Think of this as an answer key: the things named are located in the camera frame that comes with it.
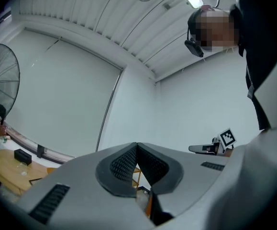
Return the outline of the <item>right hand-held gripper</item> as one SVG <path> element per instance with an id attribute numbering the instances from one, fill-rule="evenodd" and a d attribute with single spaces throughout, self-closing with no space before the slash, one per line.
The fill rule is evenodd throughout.
<path id="1" fill-rule="evenodd" d="M 191 145 L 188 147 L 189 151 L 199 154 L 214 153 L 218 156 L 230 156 L 234 144 L 237 142 L 233 132 L 230 128 L 219 133 L 217 137 L 212 139 L 212 144 L 207 145 Z"/>

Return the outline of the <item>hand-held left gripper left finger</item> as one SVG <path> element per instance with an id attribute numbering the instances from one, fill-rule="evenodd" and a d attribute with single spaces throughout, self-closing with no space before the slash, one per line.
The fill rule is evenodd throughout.
<path id="1" fill-rule="evenodd" d="M 74 158 L 34 184 L 18 201 L 29 230 L 152 230 L 132 185 L 136 144 Z"/>

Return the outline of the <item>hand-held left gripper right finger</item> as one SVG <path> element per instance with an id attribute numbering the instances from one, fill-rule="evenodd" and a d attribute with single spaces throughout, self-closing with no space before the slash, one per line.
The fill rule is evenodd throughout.
<path id="1" fill-rule="evenodd" d="M 151 186 L 150 220 L 159 226 L 193 206 L 219 177 L 227 158 L 138 143 L 137 162 Z"/>

